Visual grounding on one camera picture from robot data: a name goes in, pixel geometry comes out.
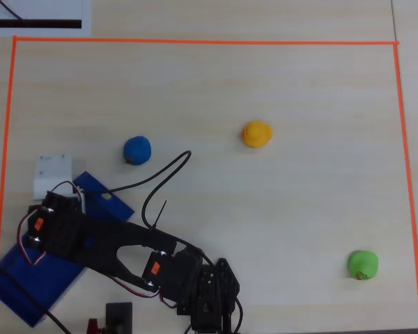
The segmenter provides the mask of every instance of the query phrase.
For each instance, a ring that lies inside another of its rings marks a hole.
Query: blue ball
[[[130,138],[124,144],[124,159],[128,164],[139,166],[150,159],[152,147],[144,136]]]

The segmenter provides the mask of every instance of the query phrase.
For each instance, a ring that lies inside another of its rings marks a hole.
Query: black stripe
[[[81,29],[81,19],[0,19],[0,28]]]

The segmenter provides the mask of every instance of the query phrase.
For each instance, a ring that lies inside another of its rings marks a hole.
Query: white block
[[[71,154],[41,155],[36,157],[34,169],[34,200],[42,200],[57,184],[63,181],[72,181]],[[62,184],[55,193],[72,197],[71,184]]]

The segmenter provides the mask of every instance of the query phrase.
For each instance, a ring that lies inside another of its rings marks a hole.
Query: green ball
[[[348,260],[348,271],[357,280],[369,280],[378,272],[378,256],[367,250],[357,250]]]

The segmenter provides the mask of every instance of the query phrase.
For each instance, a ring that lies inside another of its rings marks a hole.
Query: wire
[[[134,294],[135,296],[138,296],[138,297],[141,297],[141,298],[153,298],[153,297],[156,297],[160,293],[160,290],[158,289],[158,291],[156,291],[154,294],[151,294],[151,295],[142,294],[141,292],[134,291],[133,289],[131,289],[130,287],[128,287],[127,285],[125,285],[121,281],[115,279],[115,277],[108,276],[108,275],[105,275],[105,276],[110,278],[111,280],[113,280],[115,283],[117,283],[118,285],[120,285],[124,289],[126,289],[129,293]]]
[[[238,318],[238,324],[237,327],[235,327],[235,330],[233,332],[233,334],[237,334],[238,330],[240,329],[241,325],[242,325],[242,321],[243,321],[243,307],[242,304],[240,303],[240,301],[238,300],[238,298],[235,298],[235,303],[238,306],[238,312],[240,312],[240,318]]]
[[[160,300],[161,303],[165,304],[165,306],[167,306],[168,308],[174,309],[178,307],[178,303],[176,303],[175,305],[170,305],[169,303],[167,303],[163,298],[162,298],[162,294],[160,292]]]
[[[54,321],[54,323],[57,326],[59,326],[59,328],[65,334],[71,334],[71,332],[49,310],[47,310],[42,304],[35,300],[34,297],[32,297],[32,295],[29,292],[27,292],[27,290],[23,286],[21,286],[20,283],[18,283],[12,275],[10,275],[6,270],[4,270],[1,267],[0,273],[6,276],[12,283],[14,283],[14,285],[25,295],[25,297],[27,297],[28,300],[30,300],[39,310],[43,311],[48,317],[50,317],[52,321]]]
[[[188,334],[188,333],[189,333],[191,326],[192,326],[192,325],[190,324],[190,325],[186,328],[186,330],[185,330],[184,334]]]
[[[79,191],[79,189],[77,188],[77,186],[76,186],[76,184],[74,184],[74,183],[72,183],[71,181],[63,181],[63,182],[61,182],[61,183],[59,183],[59,184],[57,184],[52,190],[51,190],[51,192],[53,192],[54,190],[56,190],[57,189],[57,187],[58,186],[61,186],[62,184],[65,184],[65,183],[68,183],[68,184],[71,184],[71,186],[73,187],[73,189],[76,191],[76,193],[77,193],[77,197],[79,198],[79,202],[81,203],[81,205],[82,205],[82,195],[81,195],[81,192]]]
[[[160,219],[160,216],[161,216],[161,214],[162,214],[162,210],[164,210],[164,207],[166,206],[166,203],[167,203],[167,200],[165,200],[165,201],[164,201],[164,204],[162,205],[162,208],[161,208],[161,210],[160,210],[160,212],[159,212],[159,214],[158,214],[158,217],[156,217],[156,220],[155,220],[155,222],[153,223],[153,226],[152,226],[152,228],[153,228],[153,229],[155,229],[155,228],[156,228],[156,224],[157,224],[157,222],[158,222],[158,219]]]
[[[19,15],[17,15],[16,13],[13,12],[13,10],[11,10],[11,8],[9,8],[2,0],[0,0],[0,4],[16,19],[19,19],[20,21],[24,22],[25,20],[22,19]]]
[[[33,211],[29,212],[26,216],[24,216],[22,218],[22,220],[19,223],[19,226],[17,228],[17,244],[19,245],[20,251],[23,254],[23,257],[25,258],[25,260],[28,262],[28,264],[30,266],[34,266],[36,265],[41,259],[42,257],[45,256],[46,252],[43,252],[42,254],[40,254],[36,260],[34,262],[31,261],[31,259],[28,256],[28,253],[25,251],[25,248],[23,247],[23,243],[22,243],[22,226],[23,223],[25,223],[26,221],[28,221],[28,219],[35,214],[39,209],[34,209]]]
[[[153,190],[151,191],[151,193],[148,194],[146,200],[144,201],[144,204],[142,205],[141,218],[142,218],[142,221],[144,222],[144,225],[147,226],[149,229],[152,229],[152,225],[148,223],[147,218],[146,218],[146,209],[147,209],[148,202],[153,197],[153,195],[155,195],[156,192],[158,190],[160,190],[160,188],[162,186],[164,186],[176,173],[178,173],[180,171],[180,169],[182,167],[184,167],[184,165],[189,161],[190,156],[192,155],[192,152],[191,151],[186,151],[186,152],[181,153],[169,165],[167,165],[165,167],[167,169],[168,167],[170,167],[171,165],[173,165],[174,163],[176,163],[179,159],[181,159],[185,155],[187,155],[187,156],[183,160],[183,162],[177,168],[175,168],[175,170],[172,173],[170,173],[164,180],[162,180],[155,188],[153,188]]]
[[[174,165],[179,159],[181,159],[182,157],[184,157],[186,154],[188,154],[189,156],[188,156],[188,158],[186,158],[186,160],[185,160],[185,163],[187,162],[187,160],[189,160],[189,158],[190,158],[190,155],[191,155],[191,153],[192,152],[190,152],[190,151],[186,151],[186,152],[183,152],[183,153],[181,153],[180,155],[178,155],[170,164],[168,164],[167,166],[165,166],[162,170],[160,170],[159,172],[157,172],[156,174],[153,174],[152,176],[150,176],[150,177],[148,177],[147,179],[145,179],[145,180],[142,180],[142,181],[140,181],[140,182],[137,182],[137,183],[133,183],[133,184],[129,184],[129,185],[127,185],[127,186],[120,186],[119,188],[115,188],[115,189],[110,189],[110,190],[104,190],[104,191],[102,191],[102,190],[88,190],[88,191],[84,191],[84,193],[115,193],[115,192],[117,192],[117,191],[121,191],[121,190],[126,190],[126,189],[130,189],[130,188],[134,188],[134,187],[136,187],[136,186],[141,186],[142,184],[145,184],[145,183],[147,183],[147,182],[149,182],[149,181],[151,181],[151,180],[153,180],[154,178],[156,178],[159,174],[161,174],[161,173],[163,173],[164,171],[166,171],[167,169],[169,169],[172,165]],[[171,174],[171,176],[174,176],[184,165],[185,165],[185,163],[183,163],[183,164],[181,164],[181,165],[179,165],[179,167],[177,167],[177,169],[175,169],[173,172],[172,172],[172,174]]]

